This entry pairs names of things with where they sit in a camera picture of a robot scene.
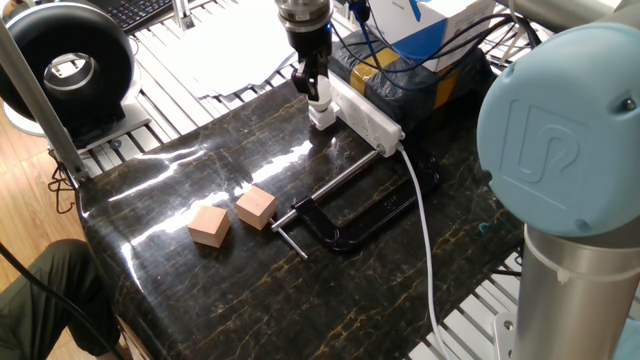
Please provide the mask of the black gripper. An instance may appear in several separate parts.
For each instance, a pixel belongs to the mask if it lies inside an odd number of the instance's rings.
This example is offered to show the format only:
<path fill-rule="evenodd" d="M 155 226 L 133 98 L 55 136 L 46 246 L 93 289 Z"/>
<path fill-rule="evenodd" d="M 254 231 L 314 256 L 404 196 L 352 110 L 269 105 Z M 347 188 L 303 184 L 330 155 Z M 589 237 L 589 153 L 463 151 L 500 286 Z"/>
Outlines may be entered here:
<path fill-rule="evenodd" d="M 305 94 L 311 101 L 318 101 L 318 76 L 329 77 L 332 26 L 327 23 L 310 32 L 287 30 L 286 33 L 289 44 L 297 52 L 298 57 L 305 58 L 299 61 L 299 66 L 292 73 L 291 80 L 299 93 Z"/>

